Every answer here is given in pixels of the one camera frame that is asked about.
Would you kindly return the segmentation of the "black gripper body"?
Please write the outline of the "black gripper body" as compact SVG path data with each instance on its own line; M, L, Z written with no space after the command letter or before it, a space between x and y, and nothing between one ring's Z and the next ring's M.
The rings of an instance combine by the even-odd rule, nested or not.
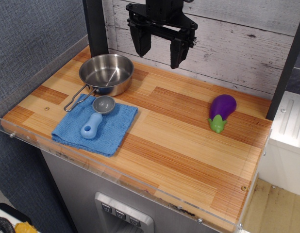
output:
M183 13L183 0L147 0L145 4L129 3L128 26L134 25L152 35L172 41L184 40L192 48L196 43L197 23Z

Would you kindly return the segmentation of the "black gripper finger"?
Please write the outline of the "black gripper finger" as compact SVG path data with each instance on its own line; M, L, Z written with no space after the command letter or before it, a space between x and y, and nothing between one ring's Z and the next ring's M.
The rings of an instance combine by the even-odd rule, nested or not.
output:
M130 32L137 54L143 57L151 49L151 34L134 25L130 26Z
M170 67L176 69L180 63L186 59L189 50L189 44L184 41L175 38L170 44Z

